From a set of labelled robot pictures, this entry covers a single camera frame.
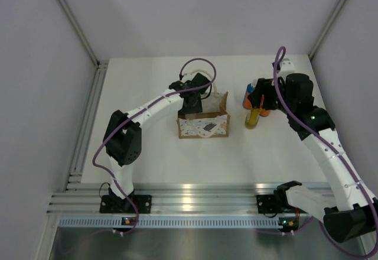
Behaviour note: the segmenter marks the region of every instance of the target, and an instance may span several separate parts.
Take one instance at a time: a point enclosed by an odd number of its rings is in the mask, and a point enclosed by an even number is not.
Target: gray wall
[[[93,66],[55,0],[0,0],[0,254],[31,259]]]
[[[350,0],[313,60],[325,104],[362,179],[378,194],[378,0]]]
[[[109,57],[309,53],[337,0],[68,0]]]

